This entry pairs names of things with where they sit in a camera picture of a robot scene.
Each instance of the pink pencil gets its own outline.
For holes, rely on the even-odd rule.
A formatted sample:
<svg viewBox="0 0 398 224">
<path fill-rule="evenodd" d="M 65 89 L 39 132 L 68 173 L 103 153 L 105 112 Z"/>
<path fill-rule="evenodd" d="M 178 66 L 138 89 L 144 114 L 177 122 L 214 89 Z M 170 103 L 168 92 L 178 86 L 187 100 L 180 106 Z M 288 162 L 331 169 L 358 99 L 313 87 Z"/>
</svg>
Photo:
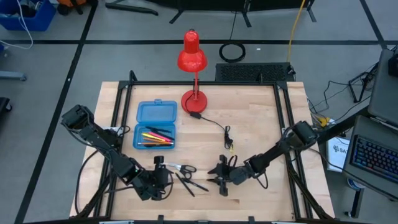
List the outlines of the pink pencil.
<svg viewBox="0 0 398 224">
<path fill-rule="evenodd" d="M 152 131 L 150 131 L 149 134 L 151 134 L 151 135 L 153 135 L 153 136 L 155 136 L 155 137 L 164 139 L 164 141 L 172 142 L 170 139 L 168 139 L 168 138 L 166 138 L 166 137 L 163 137 L 163 136 L 161 136 L 161 135 L 158 135 L 158 134 L 156 134 L 156 133 L 153 133 Z"/>
</svg>

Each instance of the lamp base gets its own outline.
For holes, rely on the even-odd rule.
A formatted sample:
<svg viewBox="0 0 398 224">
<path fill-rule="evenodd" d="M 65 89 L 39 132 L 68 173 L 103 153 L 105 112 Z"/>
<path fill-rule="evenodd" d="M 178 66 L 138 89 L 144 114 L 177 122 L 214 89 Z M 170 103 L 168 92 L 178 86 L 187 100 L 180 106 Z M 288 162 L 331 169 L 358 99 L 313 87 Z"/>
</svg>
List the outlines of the lamp base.
<svg viewBox="0 0 398 224">
<path fill-rule="evenodd" d="M 198 99 L 194 100 L 195 96 L 193 95 L 193 90 L 190 90 L 186 93 L 181 98 L 181 105 L 182 109 L 185 110 L 185 112 L 197 112 L 197 113 L 202 113 L 207 106 L 207 97 L 206 95 L 202 92 L 199 91 L 198 93 Z"/>
</svg>

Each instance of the wooden table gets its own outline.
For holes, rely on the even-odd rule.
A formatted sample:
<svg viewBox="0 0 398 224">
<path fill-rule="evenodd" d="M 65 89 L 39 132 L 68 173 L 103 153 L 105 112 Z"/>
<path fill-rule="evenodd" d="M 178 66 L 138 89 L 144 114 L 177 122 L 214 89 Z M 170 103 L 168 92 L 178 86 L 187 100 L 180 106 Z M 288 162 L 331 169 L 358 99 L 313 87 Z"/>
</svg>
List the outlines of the wooden table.
<svg viewBox="0 0 398 224">
<path fill-rule="evenodd" d="M 288 83 L 289 95 L 295 122 L 311 122 L 303 83 Z M 95 122 L 101 126 L 111 123 L 118 83 L 104 82 L 99 93 L 95 111 Z M 164 215 L 165 220 L 248 220 L 254 216 L 256 221 L 292 221 L 294 220 L 292 199 L 285 159 L 280 156 L 271 162 L 267 169 L 269 188 L 264 190 L 256 180 L 249 179 L 241 185 L 228 184 L 229 195 L 218 193 L 218 186 L 207 182 L 207 172 L 219 162 L 219 155 L 231 154 L 224 148 L 223 131 L 217 125 L 205 120 L 194 119 L 180 106 L 181 96 L 190 86 L 136 85 L 133 86 L 127 125 L 131 131 L 124 137 L 122 152 L 135 158 L 146 169 L 154 168 L 154 156 L 163 155 L 165 162 L 190 164 L 198 171 L 192 180 L 210 190 L 204 192 L 190 186 L 196 197 L 192 197 L 183 185 L 174 178 L 174 188 L 167 200 L 141 201 L 133 189 L 117 192 L 114 198 L 113 220 L 156 220 Z M 266 152 L 280 138 L 279 120 L 275 105 L 275 96 L 271 86 L 201 86 L 201 91 L 208 97 L 207 109 L 203 116 L 217 121 L 223 126 L 230 125 L 230 137 L 234 140 L 238 164 L 259 153 Z M 287 115 L 283 94 L 280 94 L 284 117 Z M 139 102 L 175 100 L 178 103 L 176 147 L 171 151 L 137 150 L 132 147 L 134 127 L 137 124 L 136 112 Z M 85 158 L 94 149 L 87 147 Z M 302 153 L 303 167 L 309 191 L 325 211 L 334 217 L 330 194 L 326 183 L 321 158 L 311 151 Z M 88 203 L 98 188 L 103 156 L 95 155 L 87 163 L 80 180 L 78 197 L 79 208 Z M 125 187 L 118 181 L 116 188 Z M 297 188 L 301 216 L 305 217 L 303 198 Z M 101 214 L 104 214 L 103 203 Z"/>
</svg>

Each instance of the keyboard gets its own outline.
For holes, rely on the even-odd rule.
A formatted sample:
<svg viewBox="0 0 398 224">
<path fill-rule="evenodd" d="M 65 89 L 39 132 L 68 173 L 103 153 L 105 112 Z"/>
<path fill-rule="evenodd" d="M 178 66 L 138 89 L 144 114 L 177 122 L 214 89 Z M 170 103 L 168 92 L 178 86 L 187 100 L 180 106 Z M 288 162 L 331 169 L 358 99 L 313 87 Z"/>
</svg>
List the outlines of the keyboard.
<svg viewBox="0 0 398 224">
<path fill-rule="evenodd" d="M 351 164 L 398 183 L 398 149 L 355 136 Z"/>
</svg>

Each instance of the yellow cable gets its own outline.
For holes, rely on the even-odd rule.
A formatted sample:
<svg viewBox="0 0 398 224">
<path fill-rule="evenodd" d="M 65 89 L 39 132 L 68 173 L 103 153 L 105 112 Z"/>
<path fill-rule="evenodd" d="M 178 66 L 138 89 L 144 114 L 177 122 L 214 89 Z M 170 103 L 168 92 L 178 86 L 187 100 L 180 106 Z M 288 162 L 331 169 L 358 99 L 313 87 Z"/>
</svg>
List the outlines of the yellow cable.
<svg viewBox="0 0 398 224">
<path fill-rule="evenodd" d="M 292 53 L 292 41 L 293 41 L 293 36 L 294 36 L 294 30 L 296 29 L 297 22 L 299 21 L 301 11 L 303 10 L 305 0 L 301 2 L 300 10 L 298 11 L 296 20 L 294 21 L 292 33 L 290 34 L 290 40 L 289 40 L 289 52 L 287 53 L 287 62 L 290 62 L 290 54 Z"/>
</svg>

